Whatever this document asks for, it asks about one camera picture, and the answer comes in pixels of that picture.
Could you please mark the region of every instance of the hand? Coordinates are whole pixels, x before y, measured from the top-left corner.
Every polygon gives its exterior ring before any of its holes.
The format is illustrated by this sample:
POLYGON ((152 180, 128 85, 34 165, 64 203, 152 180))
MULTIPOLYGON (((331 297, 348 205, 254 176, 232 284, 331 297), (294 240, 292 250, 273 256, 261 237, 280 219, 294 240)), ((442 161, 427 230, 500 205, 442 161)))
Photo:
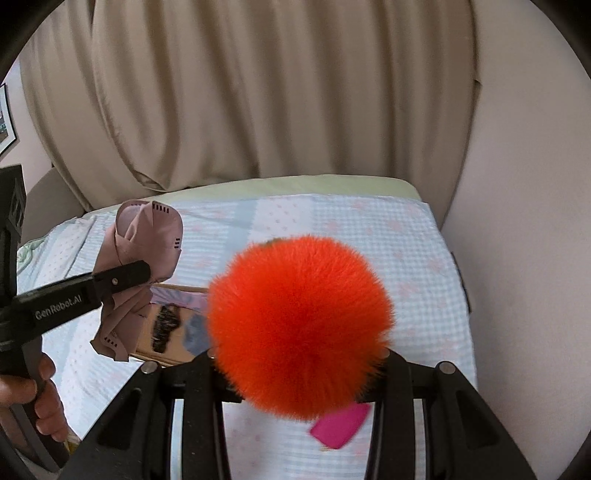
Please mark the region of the hand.
MULTIPOLYGON (((46 354, 41 357, 39 373, 47 383, 43 393, 35 402, 35 412, 38 416, 37 430, 42 435, 51 435, 57 442, 63 442, 68 437, 68 424, 56 385, 50 380, 56 373, 56 366, 46 354)), ((0 407, 9 407, 15 403, 30 403, 36 395, 35 381, 0 375, 0 407)))

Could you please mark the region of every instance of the beige curtain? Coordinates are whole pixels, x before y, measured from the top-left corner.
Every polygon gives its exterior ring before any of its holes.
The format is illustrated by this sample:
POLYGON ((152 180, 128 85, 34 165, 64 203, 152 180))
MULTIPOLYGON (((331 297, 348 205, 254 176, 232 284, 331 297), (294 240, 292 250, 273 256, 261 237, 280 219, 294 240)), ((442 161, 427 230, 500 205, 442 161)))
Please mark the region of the beige curtain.
POLYGON ((468 0, 66 0, 21 56, 87 208, 251 177, 408 180, 441 222, 472 115, 468 0))

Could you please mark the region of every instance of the screw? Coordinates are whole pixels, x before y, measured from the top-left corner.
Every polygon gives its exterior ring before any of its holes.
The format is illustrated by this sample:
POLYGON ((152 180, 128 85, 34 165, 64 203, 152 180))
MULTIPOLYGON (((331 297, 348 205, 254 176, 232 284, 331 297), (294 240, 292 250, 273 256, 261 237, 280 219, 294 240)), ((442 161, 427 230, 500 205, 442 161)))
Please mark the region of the screw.
POLYGON ((451 375, 456 372, 456 366, 451 362, 441 362, 439 364, 439 370, 441 370, 441 373, 451 375))
POLYGON ((154 361, 146 362, 139 369, 147 375, 153 374, 158 369, 158 363, 154 361))

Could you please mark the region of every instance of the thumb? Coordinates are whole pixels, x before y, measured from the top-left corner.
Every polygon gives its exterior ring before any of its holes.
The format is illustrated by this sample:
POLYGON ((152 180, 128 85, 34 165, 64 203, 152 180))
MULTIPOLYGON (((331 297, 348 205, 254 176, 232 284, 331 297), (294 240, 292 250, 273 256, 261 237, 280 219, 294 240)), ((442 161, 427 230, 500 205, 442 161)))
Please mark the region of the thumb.
POLYGON ((0 375, 0 406, 9 407, 14 403, 30 403, 37 395, 37 384, 34 380, 0 375))

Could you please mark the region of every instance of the mattress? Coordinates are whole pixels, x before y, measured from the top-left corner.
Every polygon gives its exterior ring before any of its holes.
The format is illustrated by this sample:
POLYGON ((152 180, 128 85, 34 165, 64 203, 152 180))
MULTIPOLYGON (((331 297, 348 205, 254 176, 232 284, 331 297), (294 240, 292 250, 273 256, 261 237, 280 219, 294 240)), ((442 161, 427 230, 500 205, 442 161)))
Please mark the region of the mattress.
MULTIPOLYGON (((466 300, 453 258, 430 209, 407 183, 394 179, 295 177, 247 180, 162 195, 183 217, 183 252, 173 284, 203 287, 250 242, 307 233, 334 237, 361 252, 395 306, 391 346, 407 360, 434 366, 454 362, 475 384, 466 300)), ((18 287, 27 291, 90 271, 116 207, 90 213, 19 250, 18 287)), ((89 344, 99 311, 44 337, 54 359, 55 382, 71 427, 84 436, 138 368, 115 363, 89 344)), ((248 403, 225 405, 232 477, 359 478, 371 437, 371 418, 340 450, 325 451, 310 425, 275 419, 248 403)), ((180 478, 176 414, 172 478, 180 478)), ((424 478, 424 433, 417 423, 417 478, 424 478)))

